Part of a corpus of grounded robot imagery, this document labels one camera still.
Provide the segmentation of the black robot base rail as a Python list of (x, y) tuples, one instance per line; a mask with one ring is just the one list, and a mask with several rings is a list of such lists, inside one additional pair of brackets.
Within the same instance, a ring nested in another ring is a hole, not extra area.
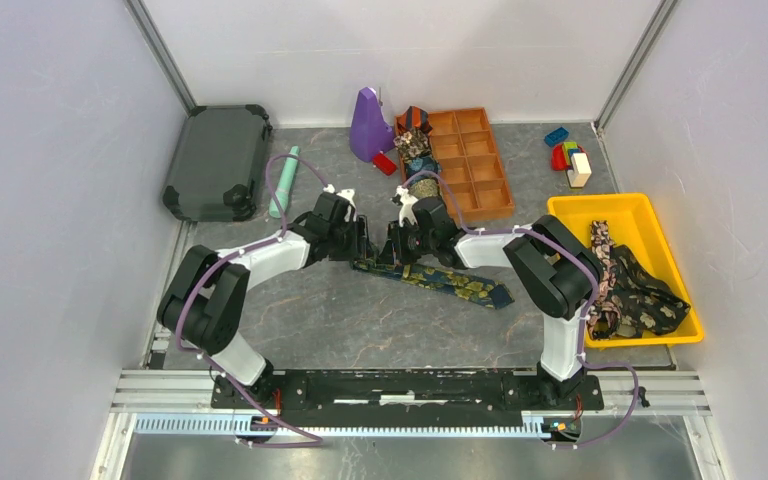
[(514, 427), (524, 412), (603, 409), (599, 380), (556, 383), (535, 370), (372, 369), (274, 371), (249, 389), (296, 427)]

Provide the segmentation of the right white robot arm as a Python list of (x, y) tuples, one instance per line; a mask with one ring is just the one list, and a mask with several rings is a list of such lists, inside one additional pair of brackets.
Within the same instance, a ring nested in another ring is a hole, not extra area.
[(525, 227), (471, 230), (460, 227), (439, 197), (398, 194), (399, 208), (388, 235), (396, 261), (413, 263), (426, 255), (456, 269), (512, 269), (543, 314), (543, 351), (537, 365), (537, 392), (551, 408), (572, 401), (585, 377), (583, 325), (597, 297), (598, 260), (552, 215)]

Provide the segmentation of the navy yellow floral tie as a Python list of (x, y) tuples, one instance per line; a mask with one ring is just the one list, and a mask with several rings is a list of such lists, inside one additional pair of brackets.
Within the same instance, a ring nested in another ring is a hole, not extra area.
[(453, 270), (422, 264), (389, 265), (371, 259), (354, 260), (351, 267), (359, 272), (437, 291), (493, 310), (503, 309), (515, 302), (503, 282)]

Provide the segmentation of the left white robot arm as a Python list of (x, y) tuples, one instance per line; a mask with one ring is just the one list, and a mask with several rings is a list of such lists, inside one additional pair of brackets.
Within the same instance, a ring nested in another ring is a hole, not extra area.
[(239, 332), (249, 290), (272, 278), (320, 261), (351, 262), (365, 248), (366, 220), (355, 191), (322, 192), (313, 209), (286, 231), (236, 249), (190, 248), (164, 296), (157, 322), (206, 354), (234, 378), (235, 392), (250, 407), (274, 394), (271, 364)]

